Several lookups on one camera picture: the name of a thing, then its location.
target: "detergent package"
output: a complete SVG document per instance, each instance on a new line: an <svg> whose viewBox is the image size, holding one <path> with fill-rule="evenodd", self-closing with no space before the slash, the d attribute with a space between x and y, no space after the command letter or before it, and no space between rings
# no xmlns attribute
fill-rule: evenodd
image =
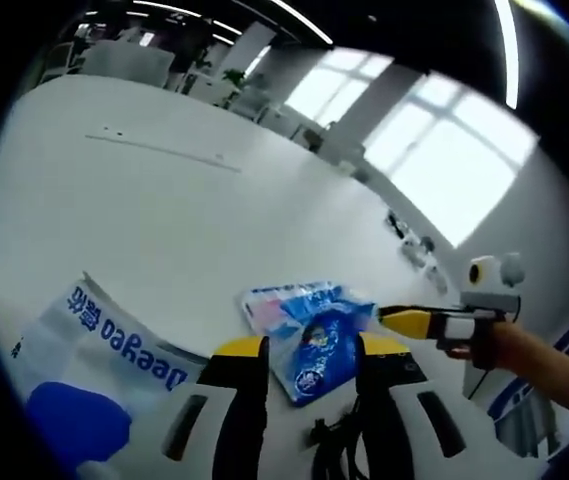
<svg viewBox="0 0 569 480"><path fill-rule="evenodd" d="M6 367L26 416L74 476L126 445L135 417L196 382L206 361L158 338L85 274L27 325Z"/></svg>
<svg viewBox="0 0 569 480"><path fill-rule="evenodd" d="M347 287L314 282L255 288L241 297L251 328L270 338L270 365L301 407L355 376L356 338L375 304Z"/></svg>

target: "ceiling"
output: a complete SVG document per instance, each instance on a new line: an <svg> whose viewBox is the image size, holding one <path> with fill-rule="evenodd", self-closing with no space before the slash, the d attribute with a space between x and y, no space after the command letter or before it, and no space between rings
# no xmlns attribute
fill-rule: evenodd
<svg viewBox="0 0 569 480"><path fill-rule="evenodd" d="M278 31L277 44L345 46L384 53L420 71L442 72L505 102L504 41L493 0L284 0L325 32L333 45L273 0L155 1L200 13L240 31L260 21ZM560 29L522 8L536 1L511 0L519 53L515 113L541 136L543 148L569 176L569 41ZM112 4L108 0L93 3ZM569 0L554 3L569 23ZM156 18L170 13L143 5L130 9ZM216 28L215 33L229 40L238 37Z"/></svg>

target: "white table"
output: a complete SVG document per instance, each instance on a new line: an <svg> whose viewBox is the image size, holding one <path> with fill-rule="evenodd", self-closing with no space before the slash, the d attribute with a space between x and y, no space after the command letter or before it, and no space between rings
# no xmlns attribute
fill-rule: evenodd
<svg viewBox="0 0 569 480"><path fill-rule="evenodd" d="M66 76L15 106L0 141L0 346L88 271L158 335L210 355L249 330L242 290L329 279L384 304L450 305L398 254L386 206L314 154L158 88ZM408 342L427 375L463 364ZM301 450L353 383L303 409L270 388L260 471Z"/></svg>

